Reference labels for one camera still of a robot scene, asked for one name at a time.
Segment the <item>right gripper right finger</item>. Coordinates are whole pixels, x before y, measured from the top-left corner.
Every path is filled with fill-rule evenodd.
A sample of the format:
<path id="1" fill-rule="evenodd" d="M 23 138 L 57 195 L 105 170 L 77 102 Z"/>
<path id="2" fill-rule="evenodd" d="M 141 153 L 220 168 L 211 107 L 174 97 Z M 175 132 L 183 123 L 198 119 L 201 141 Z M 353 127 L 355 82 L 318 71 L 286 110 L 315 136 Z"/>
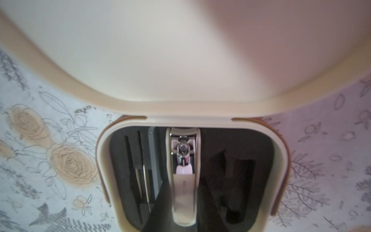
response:
<path id="1" fill-rule="evenodd" d="M 204 178 L 200 179 L 198 187 L 197 230 L 198 232 L 228 232 Z"/>

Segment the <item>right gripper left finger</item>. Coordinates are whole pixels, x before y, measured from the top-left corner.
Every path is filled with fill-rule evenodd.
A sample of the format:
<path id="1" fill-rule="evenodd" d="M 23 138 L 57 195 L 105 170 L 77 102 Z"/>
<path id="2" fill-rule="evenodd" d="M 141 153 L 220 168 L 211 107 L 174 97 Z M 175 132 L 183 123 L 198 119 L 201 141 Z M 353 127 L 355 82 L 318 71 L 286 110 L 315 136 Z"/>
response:
<path id="1" fill-rule="evenodd" d="M 172 222 L 171 188 L 169 182 L 164 181 L 142 232 L 170 232 Z"/>

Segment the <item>black tray cream case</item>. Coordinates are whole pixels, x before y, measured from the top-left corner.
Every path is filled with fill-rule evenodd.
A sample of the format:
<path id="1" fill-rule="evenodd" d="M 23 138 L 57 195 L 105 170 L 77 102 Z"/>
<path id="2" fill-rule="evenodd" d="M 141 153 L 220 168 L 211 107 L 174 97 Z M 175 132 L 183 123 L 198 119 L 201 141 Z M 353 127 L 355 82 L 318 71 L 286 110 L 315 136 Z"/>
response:
<path id="1" fill-rule="evenodd" d="M 106 200 L 124 232 L 142 232 L 168 180 L 166 131 L 201 130 L 201 178 L 228 232 L 262 232 L 277 213 L 290 172 L 284 138 L 259 119 L 124 116 L 99 136 L 96 161 Z M 171 223 L 170 232 L 198 232 Z"/>

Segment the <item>cream nail clipper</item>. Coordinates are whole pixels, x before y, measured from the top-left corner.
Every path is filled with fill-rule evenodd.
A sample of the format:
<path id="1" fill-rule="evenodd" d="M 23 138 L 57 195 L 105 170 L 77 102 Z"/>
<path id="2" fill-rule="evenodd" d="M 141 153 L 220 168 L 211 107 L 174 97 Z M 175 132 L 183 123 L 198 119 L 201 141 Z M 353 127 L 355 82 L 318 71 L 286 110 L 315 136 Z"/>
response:
<path id="1" fill-rule="evenodd" d="M 201 130 L 168 128 L 166 131 L 167 175 L 172 194 L 175 224 L 196 224 L 198 187 L 201 176 Z"/>

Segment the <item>cream case lid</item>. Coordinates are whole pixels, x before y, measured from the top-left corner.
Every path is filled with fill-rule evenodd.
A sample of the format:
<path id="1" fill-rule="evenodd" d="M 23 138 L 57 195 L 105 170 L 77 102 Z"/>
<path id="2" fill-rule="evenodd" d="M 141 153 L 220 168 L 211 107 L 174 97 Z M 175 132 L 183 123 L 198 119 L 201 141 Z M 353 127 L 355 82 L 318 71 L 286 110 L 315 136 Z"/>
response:
<path id="1" fill-rule="evenodd" d="M 1 48 L 111 111 L 260 117 L 371 69 L 371 3 L 1 1 Z"/>

